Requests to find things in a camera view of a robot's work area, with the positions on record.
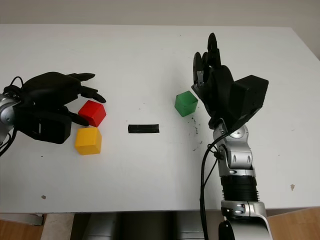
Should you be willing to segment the black three-fingered left hand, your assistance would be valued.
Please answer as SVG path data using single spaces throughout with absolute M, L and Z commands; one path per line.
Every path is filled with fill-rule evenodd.
M 64 114 L 70 117 L 72 122 L 87 127 L 89 122 L 84 117 L 70 112 L 66 104 L 76 100 L 79 95 L 105 103 L 106 99 L 98 93 L 97 89 L 81 84 L 93 77 L 95 77 L 94 73 L 47 72 L 26 81 L 22 89 L 37 108 Z

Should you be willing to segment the black three-fingered right hand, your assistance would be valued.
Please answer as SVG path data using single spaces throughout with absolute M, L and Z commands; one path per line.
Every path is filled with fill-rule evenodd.
M 220 120 L 226 121 L 230 89 L 234 82 L 227 66 L 222 65 L 216 35 L 212 32 L 208 37 L 207 51 L 196 52 L 193 57 L 192 90 L 203 102 L 210 116 L 209 128 L 214 129 Z

